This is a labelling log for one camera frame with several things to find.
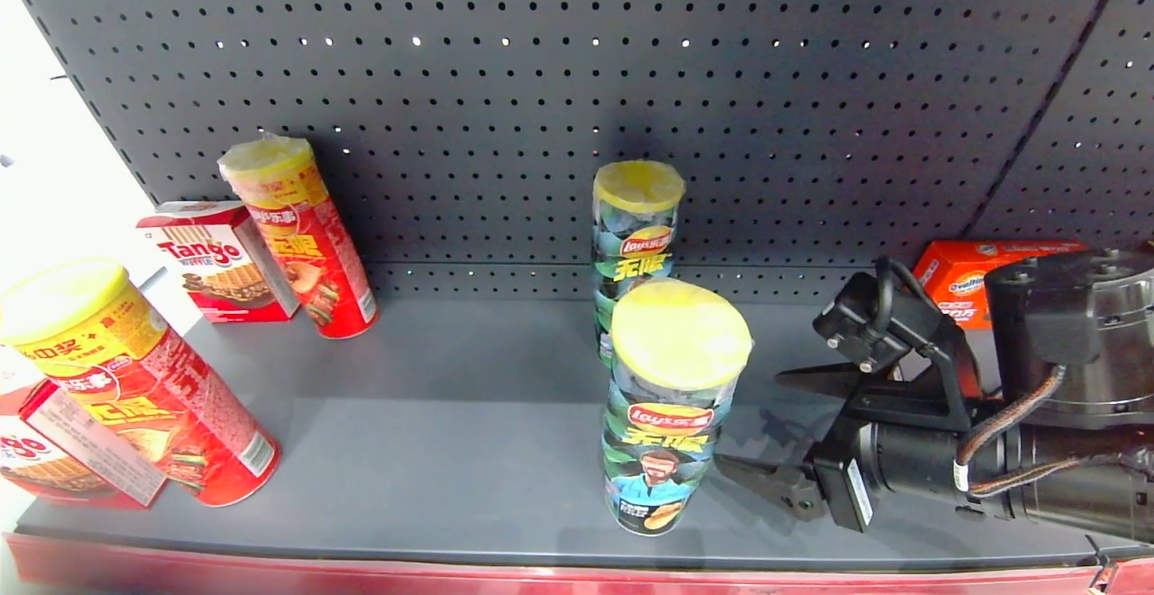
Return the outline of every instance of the orange box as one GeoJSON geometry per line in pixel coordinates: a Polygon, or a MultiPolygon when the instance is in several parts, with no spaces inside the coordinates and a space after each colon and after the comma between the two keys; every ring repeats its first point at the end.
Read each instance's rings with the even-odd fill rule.
{"type": "Polygon", "coordinates": [[[1027,257],[1085,249],[1079,242],[931,242],[914,274],[961,329],[989,329],[986,273],[1027,257]]]}

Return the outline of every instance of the barcode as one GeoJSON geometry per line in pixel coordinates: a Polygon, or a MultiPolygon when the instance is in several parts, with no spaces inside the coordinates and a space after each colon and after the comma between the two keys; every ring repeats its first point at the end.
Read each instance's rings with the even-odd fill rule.
{"type": "Polygon", "coordinates": [[[272,455],[276,451],[272,449],[272,444],[269,444],[268,439],[261,434],[254,434],[253,439],[248,443],[248,447],[240,454],[240,464],[245,465],[245,468],[249,470],[254,476],[260,476],[264,473],[264,469],[269,468],[269,464],[272,462],[272,455]]]}
{"type": "Polygon", "coordinates": [[[357,307],[360,307],[361,318],[364,318],[366,323],[373,319],[373,316],[376,312],[376,300],[373,300],[373,292],[370,289],[362,292],[360,299],[357,301],[357,307]]]}

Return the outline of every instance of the pegboard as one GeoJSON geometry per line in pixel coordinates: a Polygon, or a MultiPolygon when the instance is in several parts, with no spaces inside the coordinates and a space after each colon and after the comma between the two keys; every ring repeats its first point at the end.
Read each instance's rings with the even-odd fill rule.
{"type": "Polygon", "coordinates": [[[594,170],[690,181],[704,265],[964,228],[1096,0],[29,0],[156,201],[305,135],[370,263],[585,263],[594,170]]]}
{"type": "MultiPolygon", "coordinates": [[[[587,266],[550,263],[370,263],[379,295],[471,300],[589,300],[587,266]]],[[[734,302],[827,303],[848,281],[847,268],[682,266],[674,278],[710,287],[734,302]]]]}
{"type": "Polygon", "coordinates": [[[1154,0],[1110,0],[976,236],[1154,236],[1154,0]]]}

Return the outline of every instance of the lay's chip can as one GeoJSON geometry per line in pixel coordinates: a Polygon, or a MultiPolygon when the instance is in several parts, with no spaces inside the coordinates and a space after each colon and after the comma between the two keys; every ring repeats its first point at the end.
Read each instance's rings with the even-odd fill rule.
{"type": "Polygon", "coordinates": [[[606,502],[623,528],[657,536],[673,529],[713,462],[752,340],[724,296],[668,278],[624,295],[610,333],[606,502]]]}
{"type": "Polygon", "coordinates": [[[593,180],[593,300],[598,354],[613,357],[609,325],[617,300],[673,270],[677,204],[685,181],[676,168],[650,159],[607,164],[593,180]]]}

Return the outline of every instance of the gray shelf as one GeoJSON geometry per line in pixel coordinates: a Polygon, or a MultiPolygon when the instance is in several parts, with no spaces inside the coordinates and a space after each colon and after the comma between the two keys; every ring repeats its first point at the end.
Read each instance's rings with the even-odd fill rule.
{"type": "MultiPolygon", "coordinates": [[[[630,535],[602,504],[607,375],[593,352],[591,304],[382,307],[381,323],[350,341],[321,340],[304,318],[190,331],[285,444],[280,469],[252,498],[210,510],[170,485],[149,512],[37,503],[17,533],[248,556],[705,570],[953,571],[1092,555],[1076,530],[974,524],[898,495],[883,499],[868,535],[799,524],[718,473],[674,532],[630,535]]],[[[757,345],[721,451],[796,457],[824,432],[837,399],[775,389],[770,378],[837,357],[809,327],[815,308],[739,307],[757,345]]],[[[975,341],[989,361],[989,337],[975,341]]]]}

